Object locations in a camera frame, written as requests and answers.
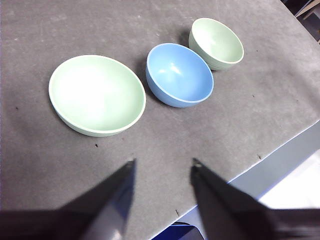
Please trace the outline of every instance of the small green bowl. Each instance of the small green bowl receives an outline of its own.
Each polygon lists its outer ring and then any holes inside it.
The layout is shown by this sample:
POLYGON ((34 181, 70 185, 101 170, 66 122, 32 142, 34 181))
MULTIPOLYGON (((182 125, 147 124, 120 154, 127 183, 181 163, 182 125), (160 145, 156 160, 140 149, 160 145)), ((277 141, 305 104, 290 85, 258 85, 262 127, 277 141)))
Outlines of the small green bowl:
POLYGON ((199 18, 193 22, 189 48, 200 55, 212 70, 230 68, 239 63, 245 53, 237 35, 211 18, 199 18))
POLYGON ((69 127, 92 137, 128 129, 146 106, 146 93, 135 73, 98 55, 76 56, 58 66, 50 78, 49 97, 69 127))

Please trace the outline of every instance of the blue bowl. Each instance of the blue bowl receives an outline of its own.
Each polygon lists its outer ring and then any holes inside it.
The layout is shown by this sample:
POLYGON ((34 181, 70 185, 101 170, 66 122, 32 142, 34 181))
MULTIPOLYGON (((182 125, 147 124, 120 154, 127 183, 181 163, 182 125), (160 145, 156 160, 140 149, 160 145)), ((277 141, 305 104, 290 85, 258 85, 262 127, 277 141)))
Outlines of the blue bowl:
POLYGON ((186 108, 207 99, 214 77, 206 62, 189 48, 163 43, 148 54, 146 80, 153 94, 165 104, 186 108))

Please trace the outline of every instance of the white surface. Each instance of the white surface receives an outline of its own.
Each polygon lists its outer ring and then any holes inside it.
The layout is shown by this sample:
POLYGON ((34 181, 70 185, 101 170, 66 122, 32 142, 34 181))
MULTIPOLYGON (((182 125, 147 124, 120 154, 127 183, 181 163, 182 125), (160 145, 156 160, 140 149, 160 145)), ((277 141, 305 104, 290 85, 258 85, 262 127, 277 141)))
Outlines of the white surface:
POLYGON ((259 201, 273 209, 320 208, 320 150, 263 195, 259 201))

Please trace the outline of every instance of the gray felt surface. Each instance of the gray felt surface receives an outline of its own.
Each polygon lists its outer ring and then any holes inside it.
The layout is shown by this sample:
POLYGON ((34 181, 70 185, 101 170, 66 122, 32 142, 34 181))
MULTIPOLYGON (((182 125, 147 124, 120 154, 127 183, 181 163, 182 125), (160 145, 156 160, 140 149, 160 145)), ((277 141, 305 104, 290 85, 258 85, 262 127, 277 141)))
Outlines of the gray felt surface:
POLYGON ((279 0, 3 0, 1 38, 5 210, 58 208, 136 157, 127 239, 145 240, 195 204, 192 157, 230 180, 320 118, 320 47, 279 0), (169 107, 146 85, 147 54, 187 46, 200 17, 234 30, 243 61, 213 73, 206 101, 169 107), (124 63, 145 87, 142 118, 121 134, 81 135, 50 104, 54 69, 84 54, 124 63))

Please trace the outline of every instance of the blue object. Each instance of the blue object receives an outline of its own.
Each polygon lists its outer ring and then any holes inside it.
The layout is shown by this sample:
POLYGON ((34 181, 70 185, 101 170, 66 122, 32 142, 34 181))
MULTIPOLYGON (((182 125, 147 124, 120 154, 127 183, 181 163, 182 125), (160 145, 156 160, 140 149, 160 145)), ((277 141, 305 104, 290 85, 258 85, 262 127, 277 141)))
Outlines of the blue object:
POLYGON ((171 225, 152 240, 204 240, 204 238, 195 226, 171 225))
POLYGON ((163 43, 148 54, 146 80, 153 94, 176 108, 196 105, 214 89, 214 77, 206 62, 191 49, 163 43))

